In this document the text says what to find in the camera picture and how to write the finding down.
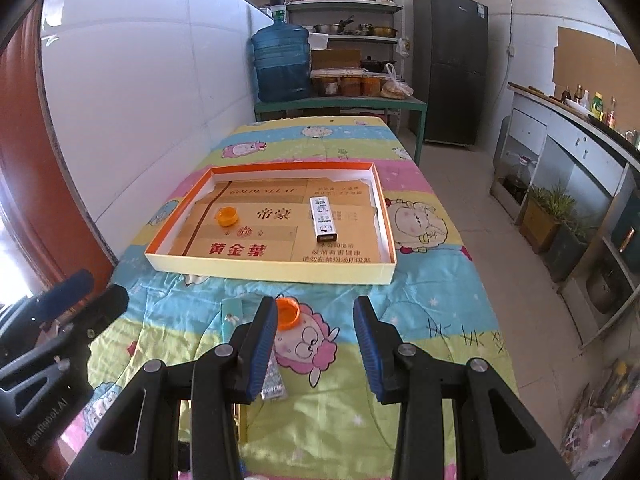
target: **potted plant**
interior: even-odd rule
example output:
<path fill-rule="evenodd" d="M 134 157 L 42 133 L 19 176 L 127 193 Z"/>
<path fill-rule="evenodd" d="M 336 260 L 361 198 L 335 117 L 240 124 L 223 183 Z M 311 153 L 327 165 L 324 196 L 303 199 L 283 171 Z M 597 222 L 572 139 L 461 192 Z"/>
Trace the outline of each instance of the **potted plant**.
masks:
<path fill-rule="evenodd" d="M 558 183 L 551 191 L 532 186 L 524 213 L 520 234 L 536 254 L 545 253 L 551 246 L 562 222 L 571 218 L 575 200 Z"/>
<path fill-rule="evenodd" d="M 590 229 L 577 218 L 562 223 L 549 252 L 545 254 L 545 265 L 554 282 L 564 281 L 587 250 Z"/>

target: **pink cartoon sheep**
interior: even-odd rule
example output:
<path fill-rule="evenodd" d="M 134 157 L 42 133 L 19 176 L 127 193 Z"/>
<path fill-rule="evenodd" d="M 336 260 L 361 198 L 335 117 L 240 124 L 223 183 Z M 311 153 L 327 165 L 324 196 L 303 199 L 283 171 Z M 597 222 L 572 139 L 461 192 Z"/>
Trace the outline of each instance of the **pink cartoon sheep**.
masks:
<path fill-rule="evenodd" d="M 329 330 L 329 325 L 320 314 L 314 313 L 308 304 L 299 305 L 300 323 L 290 330 L 276 332 L 276 361 L 297 374 L 308 374 L 309 384 L 315 388 L 320 380 L 320 373 L 325 372 L 335 361 L 338 345 L 334 340 L 340 328 Z"/>
<path fill-rule="evenodd" d="M 250 153 L 263 152 L 267 147 L 266 142 L 241 142 L 232 144 L 222 150 L 222 158 L 238 158 Z"/>

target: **metal shelf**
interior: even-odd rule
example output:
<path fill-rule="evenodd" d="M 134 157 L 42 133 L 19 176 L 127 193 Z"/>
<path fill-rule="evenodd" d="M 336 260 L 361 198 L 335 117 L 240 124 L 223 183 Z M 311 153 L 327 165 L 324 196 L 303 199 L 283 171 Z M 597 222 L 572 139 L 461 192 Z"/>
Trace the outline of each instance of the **metal shelf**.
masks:
<path fill-rule="evenodd" d="M 364 41 L 366 43 L 397 43 L 398 38 L 383 38 L 381 36 L 357 36 L 349 34 L 331 34 L 329 40 L 337 41 Z"/>
<path fill-rule="evenodd" d="M 289 2 L 287 10 L 363 10 L 364 12 L 395 13 L 402 7 L 393 2 L 374 2 L 372 0 L 299 0 Z"/>

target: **screw head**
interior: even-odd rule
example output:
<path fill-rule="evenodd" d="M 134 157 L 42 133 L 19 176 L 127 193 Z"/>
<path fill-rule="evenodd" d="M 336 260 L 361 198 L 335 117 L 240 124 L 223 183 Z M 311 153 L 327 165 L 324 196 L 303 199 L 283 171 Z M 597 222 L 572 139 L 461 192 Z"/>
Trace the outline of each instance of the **screw head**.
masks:
<path fill-rule="evenodd" d="M 489 369 L 489 363 L 479 357 L 471 359 L 470 366 L 471 369 L 475 370 L 476 372 L 485 372 Z"/>
<path fill-rule="evenodd" d="M 224 343 L 216 346 L 213 351 L 218 357 L 229 357 L 234 352 L 234 348 L 231 345 Z"/>
<path fill-rule="evenodd" d="M 415 355 L 416 352 L 416 347 L 411 343 L 402 343 L 400 346 L 398 346 L 398 353 L 405 357 L 411 357 L 412 355 Z"/>
<path fill-rule="evenodd" d="M 69 362 L 69 359 L 62 359 L 58 363 L 58 370 L 61 372 L 66 372 L 69 368 L 71 368 L 71 362 Z"/>
<path fill-rule="evenodd" d="M 160 359 L 151 359 L 151 361 L 147 361 L 142 368 L 145 372 L 152 374 L 157 372 L 161 367 L 162 361 Z"/>

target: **cartoon blanket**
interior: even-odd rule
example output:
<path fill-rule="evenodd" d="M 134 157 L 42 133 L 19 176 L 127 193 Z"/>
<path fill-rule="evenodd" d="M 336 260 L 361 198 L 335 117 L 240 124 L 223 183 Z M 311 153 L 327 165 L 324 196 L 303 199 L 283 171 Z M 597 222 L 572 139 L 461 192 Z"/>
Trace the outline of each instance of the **cartoon blanket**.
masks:
<path fill-rule="evenodd" d="M 207 168 L 274 160 L 375 162 L 398 252 L 390 285 L 249 282 L 153 270 L 143 254 L 146 245 Z M 305 322 L 278 332 L 275 341 L 289 397 L 256 400 L 247 410 L 241 455 L 249 471 L 269 478 L 390 475 L 399 409 L 381 406 L 369 391 L 353 329 L 357 296 L 368 295 L 378 317 L 394 324 L 404 340 L 439 359 L 464 363 L 482 356 L 515 388 L 497 320 L 460 234 L 411 157 L 377 118 L 299 118 L 238 128 L 142 228 L 113 281 L 129 291 L 129 307 L 92 344 L 94 398 L 64 436 L 76 450 L 146 361 L 178 364 L 222 341 L 226 321 L 220 308 L 226 298 L 241 299 L 244 321 L 253 318 L 263 296 L 292 297 L 302 305 Z M 447 478 L 453 480 L 450 408 L 444 422 Z M 189 438 L 185 402 L 180 439 Z"/>

